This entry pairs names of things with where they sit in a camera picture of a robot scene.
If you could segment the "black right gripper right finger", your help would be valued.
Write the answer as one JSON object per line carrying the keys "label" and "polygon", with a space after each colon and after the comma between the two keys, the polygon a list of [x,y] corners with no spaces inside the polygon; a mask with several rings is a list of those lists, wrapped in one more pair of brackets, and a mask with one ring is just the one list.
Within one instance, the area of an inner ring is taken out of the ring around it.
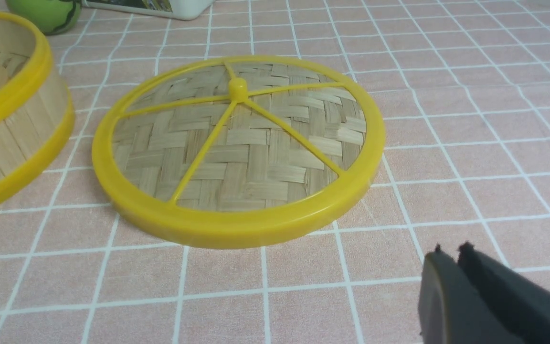
{"label": "black right gripper right finger", "polygon": [[491,313],[526,344],[550,344],[550,291],[465,242],[458,267]]}

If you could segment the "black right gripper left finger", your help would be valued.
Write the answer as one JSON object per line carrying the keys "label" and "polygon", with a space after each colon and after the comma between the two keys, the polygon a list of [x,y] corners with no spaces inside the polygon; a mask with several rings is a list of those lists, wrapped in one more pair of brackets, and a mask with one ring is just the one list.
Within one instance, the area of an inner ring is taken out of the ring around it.
{"label": "black right gripper left finger", "polygon": [[425,344],[536,344],[536,312],[525,280],[472,245],[454,259],[440,245],[425,255],[418,315]]}

